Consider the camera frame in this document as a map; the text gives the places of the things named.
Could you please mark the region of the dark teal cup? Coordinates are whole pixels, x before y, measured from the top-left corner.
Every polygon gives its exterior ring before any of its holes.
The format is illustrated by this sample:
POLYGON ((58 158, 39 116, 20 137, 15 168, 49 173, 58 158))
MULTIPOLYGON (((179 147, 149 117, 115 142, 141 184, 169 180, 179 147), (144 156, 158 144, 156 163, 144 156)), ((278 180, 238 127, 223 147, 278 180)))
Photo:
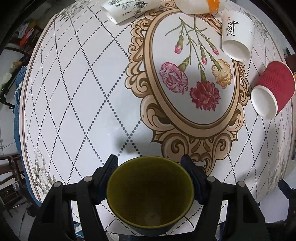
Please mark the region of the dark teal cup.
POLYGON ((169 231, 190 210, 194 186, 176 162, 157 156, 131 159, 107 183, 106 199, 119 220, 141 235, 169 231))

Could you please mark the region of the red ribbed paper cup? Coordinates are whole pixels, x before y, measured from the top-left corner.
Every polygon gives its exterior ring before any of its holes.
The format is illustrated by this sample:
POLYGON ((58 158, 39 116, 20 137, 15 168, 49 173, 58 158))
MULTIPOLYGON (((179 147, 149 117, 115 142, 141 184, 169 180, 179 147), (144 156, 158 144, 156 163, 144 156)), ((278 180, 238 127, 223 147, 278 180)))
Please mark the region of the red ribbed paper cup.
POLYGON ((281 61, 271 61, 251 91, 251 103, 259 116, 275 118, 295 93, 295 78, 281 61))

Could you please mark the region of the white cup with calligraphy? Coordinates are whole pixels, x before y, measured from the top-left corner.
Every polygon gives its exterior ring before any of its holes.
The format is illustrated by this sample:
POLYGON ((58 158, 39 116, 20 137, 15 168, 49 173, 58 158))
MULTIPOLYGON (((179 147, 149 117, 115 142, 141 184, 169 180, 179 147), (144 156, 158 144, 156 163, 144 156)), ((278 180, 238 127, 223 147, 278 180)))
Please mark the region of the white cup with calligraphy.
POLYGON ((239 11, 224 11, 221 43, 223 52, 235 61, 248 61, 253 47, 254 30, 254 23, 247 15, 239 11))

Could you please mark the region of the white cup with bamboo print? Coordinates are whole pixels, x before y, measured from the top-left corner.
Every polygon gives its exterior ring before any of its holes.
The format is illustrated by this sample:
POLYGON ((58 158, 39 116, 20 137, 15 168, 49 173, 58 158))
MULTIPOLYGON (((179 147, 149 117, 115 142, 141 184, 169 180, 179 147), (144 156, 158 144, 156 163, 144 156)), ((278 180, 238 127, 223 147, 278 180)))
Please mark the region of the white cup with bamboo print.
POLYGON ((101 5, 101 9, 109 20, 119 24, 133 16, 159 8, 161 2, 160 0, 106 1, 101 5))

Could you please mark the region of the orange and white cup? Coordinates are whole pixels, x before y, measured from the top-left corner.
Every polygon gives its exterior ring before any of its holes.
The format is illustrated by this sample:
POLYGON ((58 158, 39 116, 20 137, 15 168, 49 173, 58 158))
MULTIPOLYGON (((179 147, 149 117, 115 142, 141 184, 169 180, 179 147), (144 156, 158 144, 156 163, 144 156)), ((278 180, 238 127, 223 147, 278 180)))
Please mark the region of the orange and white cup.
POLYGON ((225 9, 225 0, 175 0, 177 8, 185 14, 212 14, 225 9))

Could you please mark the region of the dark wooden chair at left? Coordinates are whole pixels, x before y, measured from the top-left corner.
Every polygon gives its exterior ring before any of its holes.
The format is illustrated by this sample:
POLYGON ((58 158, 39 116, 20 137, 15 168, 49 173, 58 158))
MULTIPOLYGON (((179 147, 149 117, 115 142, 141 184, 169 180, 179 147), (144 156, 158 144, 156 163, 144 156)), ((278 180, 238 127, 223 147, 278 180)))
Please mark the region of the dark wooden chair at left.
POLYGON ((20 164, 21 156, 18 153, 1 155, 1 208, 10 217, 13 217, 12 209, 26 203, 23 193, 26 181, 20 164))

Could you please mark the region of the floral patterned tablecloth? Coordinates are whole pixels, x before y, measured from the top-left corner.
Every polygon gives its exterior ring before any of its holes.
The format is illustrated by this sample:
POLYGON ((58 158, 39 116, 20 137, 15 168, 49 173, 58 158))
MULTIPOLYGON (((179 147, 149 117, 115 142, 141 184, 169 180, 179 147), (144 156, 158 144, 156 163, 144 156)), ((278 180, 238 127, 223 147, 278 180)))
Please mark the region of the floral patterned tablecloth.
POLYGON ((244 181, 256 201, 287 171, 295 118, 290 101, 273 120, 250 93, 266 65, 283 61, 276 34, 255 25, 249 61, 221 49, 222 15, 185 15, 173 1, 119 25, 102 1, 79 1, 48 22, 27 66, 20 139, 31 195, 79 182, 111 154, 179 162, 188 154, 221 182, 244 181))

